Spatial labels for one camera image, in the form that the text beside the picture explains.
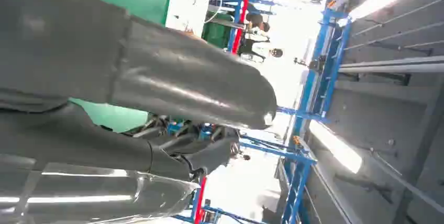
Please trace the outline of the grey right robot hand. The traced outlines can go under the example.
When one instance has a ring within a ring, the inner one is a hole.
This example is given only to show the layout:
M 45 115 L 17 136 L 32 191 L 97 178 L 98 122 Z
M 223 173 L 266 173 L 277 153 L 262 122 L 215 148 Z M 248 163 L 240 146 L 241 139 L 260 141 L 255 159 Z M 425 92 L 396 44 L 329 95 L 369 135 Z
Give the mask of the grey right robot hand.
M 122 133 L 74 99 L 211 123 L 222 137 Z M 269 81 L 211 44 L 102 0 L 1 0 L 1 223 L 140 223 L 182 212 L 269 127 Z

